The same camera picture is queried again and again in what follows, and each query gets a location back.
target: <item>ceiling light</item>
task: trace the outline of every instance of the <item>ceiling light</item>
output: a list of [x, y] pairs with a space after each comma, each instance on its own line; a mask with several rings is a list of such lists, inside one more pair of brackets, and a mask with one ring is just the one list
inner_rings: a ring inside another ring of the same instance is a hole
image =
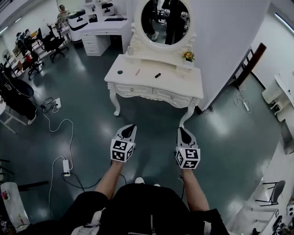
[[3, 33], [7, 28], [8, 28], [8, 26], [6, 26], [4, 29], [2, 29], [0, 34]]
[[16, 20], [14, 23], [16, 23], [17, 21], [19, 21], [20, 19], [21, 19], [21, 17], [18, 20]]
[[294, 28], [283, 18], [281, 17], [278, 13], [276, 13], [276, 17], [292, 32], [294, 33]]

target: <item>mirror frame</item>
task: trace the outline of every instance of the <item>mirror frame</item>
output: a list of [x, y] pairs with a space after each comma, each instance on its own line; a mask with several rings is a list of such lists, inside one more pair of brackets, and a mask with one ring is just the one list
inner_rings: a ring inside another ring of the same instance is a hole
[[180, 48], [184, 47], [186, 44], [189, 43], [190, 39], [195, 36], [195, 18], [194, 18], [194, 14], [192, 11], [192, 8], [189, 4], [189, 0], [180, 0], [185, 7], [188, 9], [188, 12], [190, 14], [190, 28], [187, 32], [187, 34], [182, 38], [181, 41], [173, 44], [173, 45], [169, 45], [169, 46], [159, 46], [159, 44], [156, 44], [154, 42], [152, 42], [144, 33], [143, 31], [143, 27], [142, 27], [142, 22], [141, 22], [141, 17], [142, 17], [142, 12], [144, 7], [146, 6], [146, 4], [149, 2], [150, 0], [138, 0], [138, 5], [137, 5], [137, 9], [136, 9], [136, 15], [135, 15], [135, 27], [138, 33], [138, 36], [140, 37], [140, 39], [144, 42], [144, 44], [146, 46], [148, 46], [149, 48], [153, 49], [153, 50], [158, 50], [158, 51], [165, 51], [165, 52], [171, 52], [171, 51], [176, 51], [179, 50]]

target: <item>forearm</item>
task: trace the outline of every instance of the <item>forearm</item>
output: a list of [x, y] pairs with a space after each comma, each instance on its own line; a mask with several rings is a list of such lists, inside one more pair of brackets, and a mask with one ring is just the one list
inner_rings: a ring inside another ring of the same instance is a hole
[[190, 211], [208, 211], [209, 205], [192, 170], [182, 170]]
[[114, 161], [99, 182], [95, 191], [103, 193], [109, 200], [112, 199], [122, 168], [122, 162]]

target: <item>oval mirror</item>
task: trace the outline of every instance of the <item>oval mirror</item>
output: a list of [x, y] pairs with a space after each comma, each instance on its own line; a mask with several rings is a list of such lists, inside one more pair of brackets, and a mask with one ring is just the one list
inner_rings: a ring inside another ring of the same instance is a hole
[[141, 24], [152, 42], [173, 45], [188, 32], [190, 15], [180, 0], [150, 0], [142, 11]]

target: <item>teal floor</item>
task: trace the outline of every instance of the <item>teal floor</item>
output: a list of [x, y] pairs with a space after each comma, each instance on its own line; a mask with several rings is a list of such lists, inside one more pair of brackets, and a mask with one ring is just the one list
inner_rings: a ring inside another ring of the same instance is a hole
[[[177, 109], [165, 102], [143, 98], [118, 97], [119, 117], [109, 99], [104, 77], [120, 50], [109, 48], [101, 57], [87, 57], [85, 50], [70, 47], [66, 57], [48, 58], [41, 74], [29, 82], [35, 101], [60, 97], [62, 108], [50, 112], [51, 128], [68, 118], [74, 123], [72, 143], [74, 172], [86, 187], [94, 184], [110, 165], [110, 143], [116, 131], [131, 123], [138, 126], [136, 151], [125, 164], [123, 175], [128, 183], [142, 176], [148, 184], [160, 184], [182, 193], [181, 172], [174, 159], [176, 133], [186, 109]], [[218, 208], [224, 222], [240, 209], [262, 178], [262, 167], [268, 164], [276, 149], [280, 128], [268, 105], [262, 100], [263, 89], [253, 77], [246, 82], [244, 95], [253, 112], [234, 106], [237, 90], [226, 89], [214, 103], [213, 112], [193, 115], [185, 127], [195, 134], [201, 148], [201, 163], [195, 175], [211, 208]], [[51, 180], [52, 162], [63, 155], [69, 159], [68, 145], [71, 123], [51, 133], [48, 120], [41, 111], [31, 126], [11, 122], [17, 135], [0, 125], [0, 158], [9, 159], [5, 166], [15, 173], [8, 180], [19, 185]], [[52, 217], [60, 218], [82, 191], [61, 178], [62, 161], [56, 162], [51, 195]], [[74, 178], [69, 179], [78, 184]], [[118, 187], [124, 185], [119, 179]], [[21, 197], [32, 223], [49, 219], [49, 185], [22, 192]]]

